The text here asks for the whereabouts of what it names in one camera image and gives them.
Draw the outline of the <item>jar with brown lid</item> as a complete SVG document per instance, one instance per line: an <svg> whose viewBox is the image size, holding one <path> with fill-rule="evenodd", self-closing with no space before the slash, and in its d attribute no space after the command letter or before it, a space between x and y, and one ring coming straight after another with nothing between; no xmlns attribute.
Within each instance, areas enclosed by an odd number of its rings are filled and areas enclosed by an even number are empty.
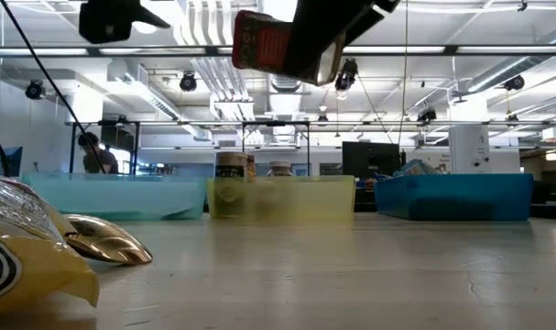
<svg viewBox="0 0 556 330"><path fill-rule="evenodd" d="M243 152L216 154L213 199L214 210L220 218L237 217L244 211L248 161L248 155Z"/></svg>

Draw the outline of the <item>person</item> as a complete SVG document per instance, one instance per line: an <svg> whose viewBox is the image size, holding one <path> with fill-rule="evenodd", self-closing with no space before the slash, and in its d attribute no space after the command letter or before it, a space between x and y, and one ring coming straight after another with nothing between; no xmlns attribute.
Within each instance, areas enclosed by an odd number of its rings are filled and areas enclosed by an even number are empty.
<svg viewBox="0 0 556 330"><path fill-rule="evenodd" d="M118 173L114 154L99 147L99 138L94 133L80 134L78 145L85 153L82 163L86 173Z"/></svg>

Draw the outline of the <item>black overhead crossbar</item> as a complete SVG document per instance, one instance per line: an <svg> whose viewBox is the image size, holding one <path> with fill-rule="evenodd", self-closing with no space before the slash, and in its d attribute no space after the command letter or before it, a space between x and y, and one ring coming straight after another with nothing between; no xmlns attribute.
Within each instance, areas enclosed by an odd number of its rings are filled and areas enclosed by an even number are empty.
<svg viewBox="0 0 556 330"><path fill-rule="evenodd" d="M34 49L41 58L99 58L99 57L228 57L229 46L147 46L132 47L41 47ZM350 57L440 57L440 56L556 56L556 45L375 45L348 46L344 56Z"/></svg>

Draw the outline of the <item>blue plastic bin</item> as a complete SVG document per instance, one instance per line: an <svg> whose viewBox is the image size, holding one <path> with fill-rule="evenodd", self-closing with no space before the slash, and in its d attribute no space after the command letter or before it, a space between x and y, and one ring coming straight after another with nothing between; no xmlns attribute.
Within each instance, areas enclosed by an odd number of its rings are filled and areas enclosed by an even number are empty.
<svg viewBox="0 0 556 330"><path fill-rule="evenodd" d="M526 221L533 176L429 174L374 184L377 211L415 221Z"/></svg>

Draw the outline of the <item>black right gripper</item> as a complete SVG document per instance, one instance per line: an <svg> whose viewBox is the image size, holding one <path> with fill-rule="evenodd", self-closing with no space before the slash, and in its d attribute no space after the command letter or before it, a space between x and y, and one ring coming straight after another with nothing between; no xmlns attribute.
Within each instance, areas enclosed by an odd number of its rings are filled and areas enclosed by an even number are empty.
<svg viewBox="0 0 556 330"><path fill-rule="evenodd" d="M302 73L344 35L345 46L393 13L400 0L298 0L283 71Z"/></svg>

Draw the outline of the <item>yellow translucent plastic bin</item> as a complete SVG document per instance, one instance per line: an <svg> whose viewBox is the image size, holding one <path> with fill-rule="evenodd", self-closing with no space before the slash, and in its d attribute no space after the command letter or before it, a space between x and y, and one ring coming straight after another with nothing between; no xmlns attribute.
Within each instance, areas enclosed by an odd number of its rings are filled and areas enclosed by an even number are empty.
<svg viewBox="0 0 556 330"><path fill-rule="evenodd" d="M344 224L354 218L352 176L214 178L209 214L242 224Z"/></svg>

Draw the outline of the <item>black metal frame stand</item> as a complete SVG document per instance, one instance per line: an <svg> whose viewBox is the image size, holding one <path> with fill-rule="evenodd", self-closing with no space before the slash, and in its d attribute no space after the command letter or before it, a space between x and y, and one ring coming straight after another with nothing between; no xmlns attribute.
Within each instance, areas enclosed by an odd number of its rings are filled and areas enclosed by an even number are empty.
<svg viewBox="0 0 556 330"><path fill-rule="evenodd" d="M310 121L283 121L283 120L270 120L270 121L242 121L239 126L242 131L242 151L245 152L245 129L247 126L265 126L265 127L286 127L286 126L304 126L306 127L306 150L307 150L307 176L311 176L311 130Z"/></svg>
<svg viewBox="0 0 556 330"><path fill-rule="evenodd" d="M74 172L76 162L81 163L84 151L78 145L80 134L94 133L99 138L99 147L114 154L118 163L117 174L134 174L138 162L140 125L124 119L103 119L94 123L82 124L82 129L71 124L70 172Z"/></svg>

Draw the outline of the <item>white round pillar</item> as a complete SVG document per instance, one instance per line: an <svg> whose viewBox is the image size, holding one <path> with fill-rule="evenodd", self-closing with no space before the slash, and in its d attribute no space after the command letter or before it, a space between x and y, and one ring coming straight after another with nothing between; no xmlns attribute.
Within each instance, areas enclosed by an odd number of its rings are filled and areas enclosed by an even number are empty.
<svg viewBox="0 0 556 330"><path fill-rule="evenodd" d="M452 174L478 174L491 171L486 98L467 95L449 103L448 118L455 125L449 130Z"/></svg>

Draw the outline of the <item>smoked paprika tin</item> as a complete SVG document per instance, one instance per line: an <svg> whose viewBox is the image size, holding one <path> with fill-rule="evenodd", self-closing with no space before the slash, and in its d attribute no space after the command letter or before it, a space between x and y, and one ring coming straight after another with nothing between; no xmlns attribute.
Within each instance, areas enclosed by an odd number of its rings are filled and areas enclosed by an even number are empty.
<svg viewBox="0 0 556 330"><path fill-rule="evenodd" d="M343 53L345 33L300 73L284 69L292 23L270 15L241 10L234 20L232 63L237 69L249 69L282 75L305 83L322 86L336 77Z"/></svg>

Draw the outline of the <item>green translucent plastic bin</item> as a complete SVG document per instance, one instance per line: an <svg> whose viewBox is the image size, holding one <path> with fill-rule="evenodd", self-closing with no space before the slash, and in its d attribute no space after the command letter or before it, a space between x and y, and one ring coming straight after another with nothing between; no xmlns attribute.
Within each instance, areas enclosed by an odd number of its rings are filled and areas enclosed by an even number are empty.
<svg viewBox="0 0 556 330"><path fill-rule="evenodd" d="M22 182L63 214L110 221L192 220L202 216L202 177L30 172Z"/></svg>

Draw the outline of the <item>silver ventilation duct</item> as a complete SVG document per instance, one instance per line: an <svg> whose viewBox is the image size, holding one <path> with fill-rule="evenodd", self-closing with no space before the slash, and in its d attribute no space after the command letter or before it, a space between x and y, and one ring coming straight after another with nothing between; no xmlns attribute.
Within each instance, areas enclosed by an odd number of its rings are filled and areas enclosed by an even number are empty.
<svg viewBox="0 0 556 330"><path fill-rule="evenodd" d="M277 74L270 74L269 78L269 95L293 94L293 95L310 95L311 93L304 89L304 82Z"/></svg>

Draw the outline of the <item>black monitor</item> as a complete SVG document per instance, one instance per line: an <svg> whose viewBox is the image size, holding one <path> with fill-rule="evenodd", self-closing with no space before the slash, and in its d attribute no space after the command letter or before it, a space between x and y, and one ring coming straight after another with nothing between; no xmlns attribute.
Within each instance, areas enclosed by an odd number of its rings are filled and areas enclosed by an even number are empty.
<svg viewBox="0 0 556 330"><path fill-rule="evenodd" d="M343 175L372 179L376 174L391 176L401 167L399 145L347 142L342 144Z"/></svg>

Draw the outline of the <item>small dark monitor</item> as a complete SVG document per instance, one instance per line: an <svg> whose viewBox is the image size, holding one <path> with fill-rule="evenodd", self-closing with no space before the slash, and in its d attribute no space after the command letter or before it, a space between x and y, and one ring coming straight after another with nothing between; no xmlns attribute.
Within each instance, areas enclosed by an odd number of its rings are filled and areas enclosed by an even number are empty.
<svg viewBox="0 0 556 330"><path fill-rule="evenodd" d="M6 172L8 177L18 177L20 175L21 161L23 157L22 147L12 147L5 149L9 170Z"/></svg>

